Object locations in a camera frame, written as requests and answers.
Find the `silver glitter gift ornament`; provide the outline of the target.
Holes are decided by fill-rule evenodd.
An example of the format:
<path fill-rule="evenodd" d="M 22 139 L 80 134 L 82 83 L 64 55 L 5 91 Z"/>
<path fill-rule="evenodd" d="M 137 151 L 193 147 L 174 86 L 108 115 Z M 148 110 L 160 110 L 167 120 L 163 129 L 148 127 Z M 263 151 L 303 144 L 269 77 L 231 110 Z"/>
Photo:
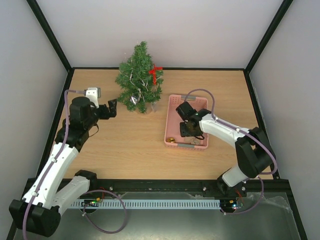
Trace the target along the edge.
<path fill-rule="evenodd" d="M 135 95 L 132 95 L 132 96 L 130 97 L 130 102 L 131 102 L 132 104 L 134 104 L 134 105 L 137 105 L 137 104 L 139 103 L 139 101 L 140 101 L 140 98 L 137 97 L 137 96 L 135 96 Z"/>

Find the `clear wire fairy lights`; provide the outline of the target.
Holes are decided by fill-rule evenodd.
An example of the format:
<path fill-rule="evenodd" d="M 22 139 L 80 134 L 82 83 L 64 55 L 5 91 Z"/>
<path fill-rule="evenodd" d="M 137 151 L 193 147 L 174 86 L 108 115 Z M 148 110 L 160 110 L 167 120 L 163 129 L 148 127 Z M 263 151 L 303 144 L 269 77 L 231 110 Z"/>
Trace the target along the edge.
<path fill-rule="evenodd" d="M 119 100 L 129 101 L 132 95 L 139 97 L 140 101 L 157 102 L 161 98 L 163 83 L 163 71 L 157 73 L 156 85 L 153 85 L 153 77 L 149 70 L 153 67 L 150 54 L 135 52 L 127 62 L 119 66 L 119 74 L 115 82 L 120 86 Z"/>

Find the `clear plastic battery box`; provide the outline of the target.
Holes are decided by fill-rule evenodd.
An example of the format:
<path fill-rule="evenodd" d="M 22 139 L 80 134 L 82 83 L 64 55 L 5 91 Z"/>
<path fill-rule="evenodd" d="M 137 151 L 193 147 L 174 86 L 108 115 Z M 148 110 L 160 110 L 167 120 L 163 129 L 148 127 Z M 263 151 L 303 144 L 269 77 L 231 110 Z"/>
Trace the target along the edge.
<path fill-rule="evenodd" d="M 152 104 L 151 104 L 151 110 L 152 110 L 152 112 L 156 112 L 157 111 L 157 103 L 156 102 L 153 102 Z"/>

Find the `red bow ornament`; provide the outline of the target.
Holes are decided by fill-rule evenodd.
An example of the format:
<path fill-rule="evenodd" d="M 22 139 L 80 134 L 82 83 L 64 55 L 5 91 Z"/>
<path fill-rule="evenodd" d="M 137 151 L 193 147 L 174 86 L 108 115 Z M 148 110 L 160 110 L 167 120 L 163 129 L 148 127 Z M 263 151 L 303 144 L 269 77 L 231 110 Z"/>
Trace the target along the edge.
<path fill-rule="evenodd" d="M 157 84 L 157 73 L 161 72 L 162 70 L 163 67 L 153 64 L 152 68 L 148 71 L 148 73 L 152 75 L 152 82 L 154 86 Z"/>

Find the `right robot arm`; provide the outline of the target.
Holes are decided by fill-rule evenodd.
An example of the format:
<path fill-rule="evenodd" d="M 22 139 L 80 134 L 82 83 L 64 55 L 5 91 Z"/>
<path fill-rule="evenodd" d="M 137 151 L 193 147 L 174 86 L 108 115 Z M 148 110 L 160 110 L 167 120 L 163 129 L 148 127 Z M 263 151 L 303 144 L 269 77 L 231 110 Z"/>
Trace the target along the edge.
<path fill-rule="evenodd" d="M 235 149 L 236 165 L 217 179 L 217 188 L 222 195 L 229 196 L 241 182 L 256 178 L 270 165 L 277 166 L 268 137 L 259 127 L 249 129 L 231 124 L 208 109 L 195 110 L 187 101 L 175 110 L 182 119 L 181 137 L 199 138 L 209 134 Z"/>

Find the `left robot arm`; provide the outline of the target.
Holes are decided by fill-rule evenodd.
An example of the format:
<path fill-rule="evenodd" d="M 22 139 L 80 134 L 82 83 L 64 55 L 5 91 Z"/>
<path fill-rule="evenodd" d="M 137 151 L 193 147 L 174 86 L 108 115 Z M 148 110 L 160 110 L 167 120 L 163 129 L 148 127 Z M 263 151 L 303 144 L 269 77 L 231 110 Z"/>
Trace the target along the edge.
<path fill-rule="evenodd" d="M 65 211 L 78 197 L 92 189 L 97 180 L 96 173 L 80 170 L 71 182 L 58 189 L 67 169 L 98 120 L 108 120 L 116 115 L 116 99 L 108 104 L 97 104 L 85 96 L 71 101 L 68 116 L 57 132 L 51 155 L 40 175 L 22 199 L 14 199 L 9 206 L 18 229 L 44 237 L 53 235 Z"/>

